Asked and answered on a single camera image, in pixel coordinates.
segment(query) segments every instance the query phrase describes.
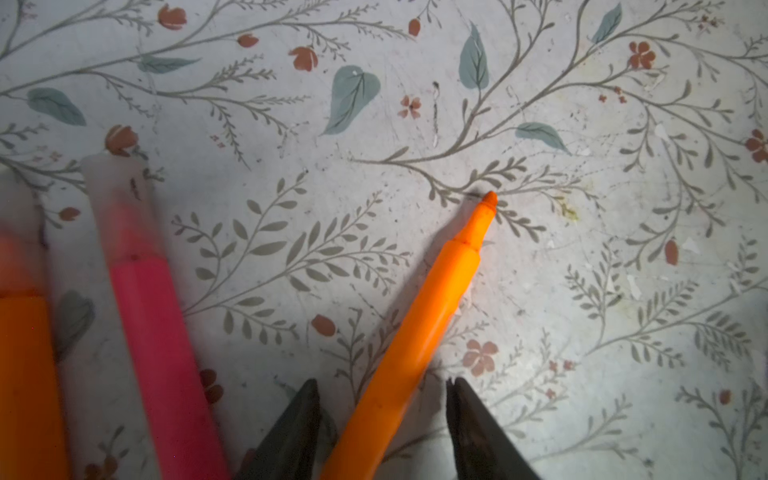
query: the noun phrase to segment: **pink marker barrel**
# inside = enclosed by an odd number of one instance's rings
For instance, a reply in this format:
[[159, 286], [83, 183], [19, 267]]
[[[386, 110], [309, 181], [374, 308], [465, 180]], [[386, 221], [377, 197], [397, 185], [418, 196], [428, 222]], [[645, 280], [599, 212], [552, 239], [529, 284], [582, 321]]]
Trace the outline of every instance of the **pink marker barrel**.
[[99, 154], [81, 166], [164, 480], [229, 480], [200, 383], [144, 165]]

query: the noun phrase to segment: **highlighter pen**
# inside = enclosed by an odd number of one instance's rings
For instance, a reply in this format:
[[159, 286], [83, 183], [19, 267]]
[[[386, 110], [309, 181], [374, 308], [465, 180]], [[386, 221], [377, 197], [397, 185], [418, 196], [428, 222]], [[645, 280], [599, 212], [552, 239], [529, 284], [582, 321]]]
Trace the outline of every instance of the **highlighter pen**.
[[69, 480], [61, 395], [45, 302], [42, 215], [0, 173], [0, 478]]
[[81, 165], [157, 461], [164, 480], [230, 480], [143, 169], [110, 154]]
[[480, 265], [480, 246], [496, 215], [496, 202], [494, 192], [485, 195], [464, 229], [442, 248], [320, 480], [373, 478]]

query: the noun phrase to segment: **translucent marker cap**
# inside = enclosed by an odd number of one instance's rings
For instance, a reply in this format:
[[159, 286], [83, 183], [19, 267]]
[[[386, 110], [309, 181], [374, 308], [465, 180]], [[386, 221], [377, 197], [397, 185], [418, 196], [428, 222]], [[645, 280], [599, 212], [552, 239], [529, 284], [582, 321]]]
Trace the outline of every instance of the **translucent marker cap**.
[[29, 187], [0, 171], [0, 297], [45, 291], [42, 218]]
[[81, 162], [107, 265], [164, 255], [144, 168], [136, 157], [110, 154]]

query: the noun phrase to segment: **black pointed object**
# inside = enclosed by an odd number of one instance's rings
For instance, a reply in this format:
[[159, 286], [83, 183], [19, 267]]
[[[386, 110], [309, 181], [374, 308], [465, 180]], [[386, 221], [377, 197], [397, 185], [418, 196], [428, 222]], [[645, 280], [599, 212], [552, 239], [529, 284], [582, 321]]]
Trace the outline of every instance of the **black pointed object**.
[[466, 380], [445, 388], [458, 480], [540, 480]]
[[233, 480], [310, 480], [319, 427], [320, 394], [309, 379]]

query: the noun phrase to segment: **orange marker barrel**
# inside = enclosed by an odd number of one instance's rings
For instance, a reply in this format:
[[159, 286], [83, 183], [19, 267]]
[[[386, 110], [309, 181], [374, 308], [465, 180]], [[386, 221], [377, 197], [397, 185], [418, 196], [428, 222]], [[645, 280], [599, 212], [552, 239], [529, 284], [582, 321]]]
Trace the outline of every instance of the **orange marker barrel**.
[[0, 174], [0, 478], [69, 480], [41, 217], [29, 189]]
[[464, 229], [442, 248], [320, 480], [373, 478], [480, 265], [480, 246], [496, 202], [495, 193], [485, 195]]

